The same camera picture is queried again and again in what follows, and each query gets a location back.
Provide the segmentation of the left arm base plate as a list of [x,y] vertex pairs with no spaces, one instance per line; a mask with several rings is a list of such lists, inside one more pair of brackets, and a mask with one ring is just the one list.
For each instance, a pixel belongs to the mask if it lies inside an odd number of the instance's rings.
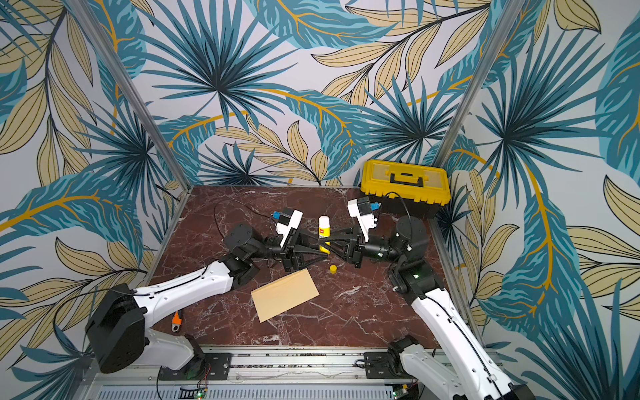
[[160,381],[225,381],[232,361],[231,353],[204,353],[197,355],[180,370],[161,367]]

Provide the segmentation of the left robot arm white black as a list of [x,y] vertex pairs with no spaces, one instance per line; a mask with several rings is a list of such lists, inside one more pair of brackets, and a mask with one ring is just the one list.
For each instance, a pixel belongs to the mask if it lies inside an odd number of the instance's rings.
[[327,256],[316,238],[297,228],[264,238],[241,223],[223,243],[228,250],[223,257],[192,273],[142,288],[123,283],[107,291],[85,328],[101,373],[144,366],[166,368],[189,379],[200,377],[208,368],[196,339],[156,331],[156,323],[248,284],[258,274],[258,259],[272,259],[287,271],[298,271]]

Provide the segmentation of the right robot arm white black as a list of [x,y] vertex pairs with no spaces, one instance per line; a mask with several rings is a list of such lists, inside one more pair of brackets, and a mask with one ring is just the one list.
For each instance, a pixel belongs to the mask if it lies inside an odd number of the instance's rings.
[[429,244],[422,220],[405,216],[386,237],[354,226],[320,238],[320,244],[355,267],[364,258],[387,262],[393,290],[420,316],[448,358],[443,365],[406,336],[390,343],[394,362],[438,399],[532,399],[525,384],[516,384],[488,355],[461,317],[424,254]]

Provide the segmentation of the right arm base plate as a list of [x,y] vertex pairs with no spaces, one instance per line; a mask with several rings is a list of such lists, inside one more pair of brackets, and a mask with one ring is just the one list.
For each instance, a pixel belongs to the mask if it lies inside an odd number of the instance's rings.
[[420,365],[404,366],[400,356],[387,351],[365,352],[358,361],[367,379],[425,379],[428,370]]

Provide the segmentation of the manila paper envelope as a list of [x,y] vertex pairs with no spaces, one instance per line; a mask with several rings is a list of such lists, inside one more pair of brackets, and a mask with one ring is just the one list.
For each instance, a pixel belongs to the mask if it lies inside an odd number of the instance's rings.
[[260,323],[285,313],[319,295],[308,270],[282,277],[251,292]]

